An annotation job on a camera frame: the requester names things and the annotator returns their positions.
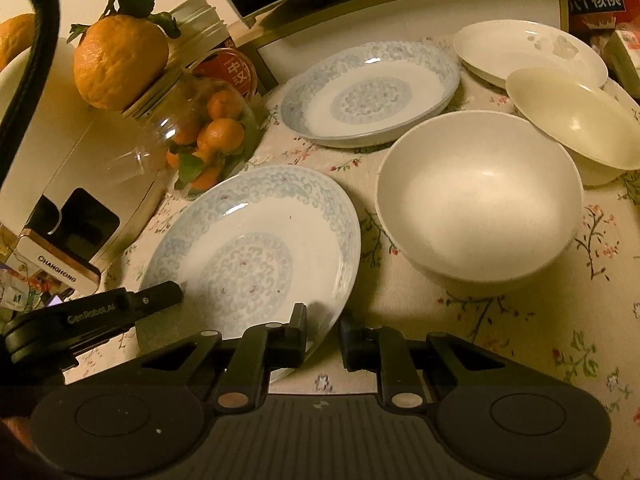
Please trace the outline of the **blue patterned plate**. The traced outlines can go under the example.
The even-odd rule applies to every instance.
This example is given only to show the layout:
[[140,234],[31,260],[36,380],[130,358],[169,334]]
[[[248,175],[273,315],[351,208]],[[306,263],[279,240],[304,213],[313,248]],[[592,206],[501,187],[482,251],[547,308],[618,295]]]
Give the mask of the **blue patterned plate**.
[[291,79],[281,120],[315,144],[366,148],[393,142],[441,113],[459,84],[458,63],[434,44],[367,42]]
[[242,172],[186,208],[155,249],[142,287],[173,281],[183,300],[137,322],[139,348],[208,328],[236,338],[304,304],[312,356],[352,292],[360,250],[356,209],[333,179],[297,166]]

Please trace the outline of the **large white bowl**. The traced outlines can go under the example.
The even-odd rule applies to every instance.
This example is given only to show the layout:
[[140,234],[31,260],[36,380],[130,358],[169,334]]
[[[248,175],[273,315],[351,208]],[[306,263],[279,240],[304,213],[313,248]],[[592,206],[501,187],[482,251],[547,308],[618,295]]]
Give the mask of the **large white bowl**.
[[496,296],[543,274],[574,240],[582,180],[561,144],[489,110],[422,122],[388,151],[375,209],[409,263],[447,292]]

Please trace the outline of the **small cream bowl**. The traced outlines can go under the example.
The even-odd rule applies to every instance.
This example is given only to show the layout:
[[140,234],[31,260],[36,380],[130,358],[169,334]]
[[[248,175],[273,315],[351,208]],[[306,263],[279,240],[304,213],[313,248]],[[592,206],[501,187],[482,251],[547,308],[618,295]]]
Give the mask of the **small cream bowl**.
[[609,80],[602,89],[551,68],[522,68],[506,78],[518,111],[570,153],[585,186],[639,168],[639,105]]

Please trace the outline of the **white rose print plate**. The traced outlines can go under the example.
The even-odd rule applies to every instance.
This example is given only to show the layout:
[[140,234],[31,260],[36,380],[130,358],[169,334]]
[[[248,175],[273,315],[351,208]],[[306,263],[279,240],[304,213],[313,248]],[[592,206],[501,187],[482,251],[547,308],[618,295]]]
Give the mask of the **white rose print plate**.
[[491,20],[463,27],[452,45],[476,76],[499,88],[516,70],[552,68],[601,88],[608,68],[588,44],[561,29],[531,21]]

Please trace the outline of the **white Changhong appliance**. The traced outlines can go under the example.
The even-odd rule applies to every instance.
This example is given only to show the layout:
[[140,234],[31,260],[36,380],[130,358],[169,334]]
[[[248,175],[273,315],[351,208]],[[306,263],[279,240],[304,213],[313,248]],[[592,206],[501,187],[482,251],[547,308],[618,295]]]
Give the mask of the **white Changhong appliance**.
[[74,48],[58,40],[53,63],[1,188],[1,223],[14,235],[8,265],[44,272],[92,294],[102,271],[149,222],[166,186],[164,151],[117,112],[81,99]]

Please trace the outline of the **floral tablecloth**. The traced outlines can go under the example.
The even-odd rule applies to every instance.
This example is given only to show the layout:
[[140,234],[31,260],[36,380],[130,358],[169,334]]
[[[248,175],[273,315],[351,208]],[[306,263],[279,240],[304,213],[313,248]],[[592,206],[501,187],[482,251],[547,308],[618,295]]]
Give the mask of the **floral tablecloth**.
[[[360,222],[359,274],[348,307],[369,326],[406,338],[439,330],[589,391],[612,420],[597,478],[639,479],[639,173],[584,195],[570,248],[536,282],[504,296],[444,292],[392,246],[374,210],[378,167],[388,148],[322,148],[282,125],[283,88],[262,104],[266,126],[248,169],[299,165],[328,174],[352,196]],[[146,266],[188,202],[166,196],[138,239],[103,274],[106,289],[137,289]],[[374,376],[347,373],[335,330],[305,365],[274,382],[277,393],[373,391]]]

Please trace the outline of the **glass jar of kumquats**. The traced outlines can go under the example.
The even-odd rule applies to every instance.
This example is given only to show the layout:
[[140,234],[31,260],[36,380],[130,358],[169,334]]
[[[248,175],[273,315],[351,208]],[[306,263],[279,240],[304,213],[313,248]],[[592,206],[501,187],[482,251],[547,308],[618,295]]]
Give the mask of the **glass jar of kumquats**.
[[156,177],[193,200],[240,169],[259,140],[254,112],[227,81],[165,70],[123,113],[140,131],[108,169]]

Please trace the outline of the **large orange citrus fruit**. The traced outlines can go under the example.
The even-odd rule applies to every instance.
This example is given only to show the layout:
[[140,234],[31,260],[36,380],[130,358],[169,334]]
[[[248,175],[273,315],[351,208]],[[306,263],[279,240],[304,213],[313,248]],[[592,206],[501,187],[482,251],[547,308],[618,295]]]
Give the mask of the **large orange citrus fruit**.
[[91,25],[73,24],[73,76],[80,96],[99,110],[124,110],[163,73],[169,41],[181,36],[174,16],[156,0],[107,0]]

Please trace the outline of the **clear plastic bag with boxes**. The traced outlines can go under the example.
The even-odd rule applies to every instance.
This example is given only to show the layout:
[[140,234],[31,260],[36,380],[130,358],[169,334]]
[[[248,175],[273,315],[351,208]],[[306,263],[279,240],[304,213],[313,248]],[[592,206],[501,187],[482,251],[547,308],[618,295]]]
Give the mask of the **clear plastic bag with boxes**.
[[639,53],[639,29],[631,25],[616,29],[603,53],[620,85],[636,100],[640,92]]

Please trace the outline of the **white table frame shelf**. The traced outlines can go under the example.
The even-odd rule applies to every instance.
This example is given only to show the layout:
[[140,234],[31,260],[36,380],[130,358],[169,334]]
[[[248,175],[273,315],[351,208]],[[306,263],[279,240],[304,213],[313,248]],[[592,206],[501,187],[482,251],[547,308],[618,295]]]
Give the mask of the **white table frame shelf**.
[[232,36],[255,65],[266,90],[341,50],[371,41],[445,41],[462,27],[514,18],[560,29],[568,26],[567,0],[349,0],[303,10],[278,6],[250,29]]

